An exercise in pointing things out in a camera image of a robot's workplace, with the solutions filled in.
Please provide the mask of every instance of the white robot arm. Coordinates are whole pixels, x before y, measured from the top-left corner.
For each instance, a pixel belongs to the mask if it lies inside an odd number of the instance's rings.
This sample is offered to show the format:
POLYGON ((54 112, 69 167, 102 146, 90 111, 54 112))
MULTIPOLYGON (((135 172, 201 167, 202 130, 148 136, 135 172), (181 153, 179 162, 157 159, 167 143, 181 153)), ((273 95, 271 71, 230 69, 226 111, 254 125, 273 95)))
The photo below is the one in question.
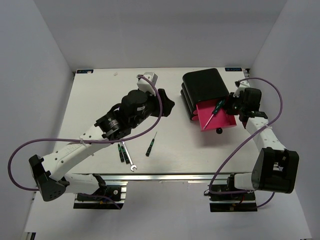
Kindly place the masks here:
MULTIPOLYGON (((239 115, 244 128, 253 135, 268 125, 267 115, 259 111, 262 93, 251 88, 248 81, 236 82, 237 90, 231 93, 224 106, 229 115, 239 115)), ((287 150, 277 139, 271 127, 253 138, 260 152, 250 173, 232 174, 228 179, 227 191, 263 190, 291 193, 295 186, 299 155, 287 150)))
MULTIPOLYGON (((143 75, 155 85, 158 76, 153 72, 143 75)), ((120 140, 131 133, 147 117, 158 117, 159 100, 154 89, 142 78, 138 90, 132 90, 111 110, 79 137, 80 143, 71 142, 51 154, 29 159, 32 176, 44 201, 52 201, 63 193, 99 195, 106 189, 98 174, 75 174, 69 171, 95 152, 110 146, 110 143, 88 143, 86 141, 120 140)), ((162 102, 162 116, 167 117, 175 103, 164 89, 158 89, 162 102)))

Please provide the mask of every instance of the small screwdriver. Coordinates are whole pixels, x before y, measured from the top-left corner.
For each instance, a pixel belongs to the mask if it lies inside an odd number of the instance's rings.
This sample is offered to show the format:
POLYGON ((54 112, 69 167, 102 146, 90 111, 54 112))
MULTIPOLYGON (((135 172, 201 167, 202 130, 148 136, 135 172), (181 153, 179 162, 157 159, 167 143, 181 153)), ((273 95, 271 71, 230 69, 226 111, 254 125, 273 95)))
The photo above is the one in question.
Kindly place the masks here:
POLYGON ((154 142, 155 142, 155 138, 156 138, 157 133, 158 133, 158 132, 155 133, 153 139, 151 140, 150 146, 148 147, 148 150, 147 150, 146 153, 145 153, 145 155, 146 155, 147 157, 149 157, 149 155, 150 155, 150 152, 151 152, 152 146, 154 145, 154 142))
POLYGON ((215 115, 217 115, 217 113, 218 113, 219 110, 222 108, 222 106, 225 104, 225 102, 226 102, 226 99, 222 99, 222 100, 220 100, 220 101, 217 102, 217 104, 215 105, 214 110, 212 111, 211 117, 209 118, 208 122, 205 124, 205 126, 203 127, 202 130, 205 130, 205 129, 206 129, 206 127, 208 126, 208 124, 211 122, 211 119, 212 119, 215 115))
POLYGON ((124 160, 125 160, 125 164, 129 164, 130 161, 129 161, 128 155, 126 153, 126 150, 125 150, 124 146, 122 146, 122 145, 121 145, 121 151, 122 151, 122 154, 123 154, 123 157, 124 157, 124 160))
POLYGON ((124 155, 123 155, 123 153, 122 153, 121 146, 120 146, 119 143, 118 143, 118 151, 119 151, 119 155, 120 155, 120 161, 121 161, 122 163, 124 163, 124 162, 125 162, 125 158, 124 158, 124 155))

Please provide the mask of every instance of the black screwdriver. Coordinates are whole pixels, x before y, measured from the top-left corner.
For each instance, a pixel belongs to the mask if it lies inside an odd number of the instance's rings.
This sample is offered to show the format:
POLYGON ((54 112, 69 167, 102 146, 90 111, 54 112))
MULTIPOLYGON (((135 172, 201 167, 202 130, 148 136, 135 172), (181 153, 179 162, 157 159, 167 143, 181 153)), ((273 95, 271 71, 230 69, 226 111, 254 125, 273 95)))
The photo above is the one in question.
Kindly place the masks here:
POLYGON ((121 146, 120 146, 119 143, 118 143, 118 151, 119 151, 119 155, 120 155, 120 161, 121 161, 122 163, 124 163, 124 162, 125 162, 125 158, 124 158, 124 155, 123 155, 123 153, 122 153, 121 146))
POLYGON ((124 146, 121 146, 121 150, 122 150, 122 154, 123 154, 125 163, 126 163, 126 164, 129 164, 130 161, 129 161, 129 158, 128 158, 128 155, 127 155, 127 153, 126 153, 126 150, 125 150, 124 146))
POLYGON ((149 157, 149 155, 150 155, 150 152, 151 152, 152 146, 154 145, 154 142, 155 142, 155 138, 156 138, 157 133, 158 133, 158 132, 155 133, 155 135, 154 135, 154 137, 153 137, 153 139, 152 139, 152 141, 151 141, 151 143, 150 143, 150 146, 148 147, 148 150, 147 150, 146 153, 145 153, 145 155, 146 155, 147 157, 149 157))

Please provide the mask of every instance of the pink tray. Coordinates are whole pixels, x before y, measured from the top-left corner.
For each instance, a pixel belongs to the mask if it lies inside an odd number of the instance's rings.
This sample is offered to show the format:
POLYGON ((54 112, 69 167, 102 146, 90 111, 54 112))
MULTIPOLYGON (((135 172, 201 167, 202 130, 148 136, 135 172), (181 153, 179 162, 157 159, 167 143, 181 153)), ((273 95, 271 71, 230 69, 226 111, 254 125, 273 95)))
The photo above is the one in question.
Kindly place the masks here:
POLYGON ((218 100, 219 99, 201 101, 196 104, 201 132, 215 130, 218 128, 231 128, 237 125, 235 116, 227 115, 225 110, 221 108, 220 111, 212 118, 205 130, 203 130, 204 126, 211 117, 212 111, 215 109, 218 100))

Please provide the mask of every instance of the wrench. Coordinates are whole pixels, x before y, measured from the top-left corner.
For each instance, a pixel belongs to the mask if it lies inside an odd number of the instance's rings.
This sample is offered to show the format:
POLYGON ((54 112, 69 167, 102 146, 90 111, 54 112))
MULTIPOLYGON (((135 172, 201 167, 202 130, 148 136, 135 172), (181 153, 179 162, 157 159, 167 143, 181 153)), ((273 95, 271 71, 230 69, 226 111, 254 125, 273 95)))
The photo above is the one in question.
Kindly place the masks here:
POLYGON ((129 162, 130 162, 130 170, 131 170, 132 172, 134 172, 135 170, 138 170, 137 166, 134 165, 134 163, 132 162, 132 159, 131 159, 131 157, 130 157, 130 154, 129 154, 129 152, 128 152, 128 149, 127 149, 127 146, 126 146, 125 142, 122 141, 121 144, 122 144, 122 146, 124 147, 124 150, 125 150, 125 152, 126 152, 126 155, 128 156, 128 159, 129 159, 129 162))

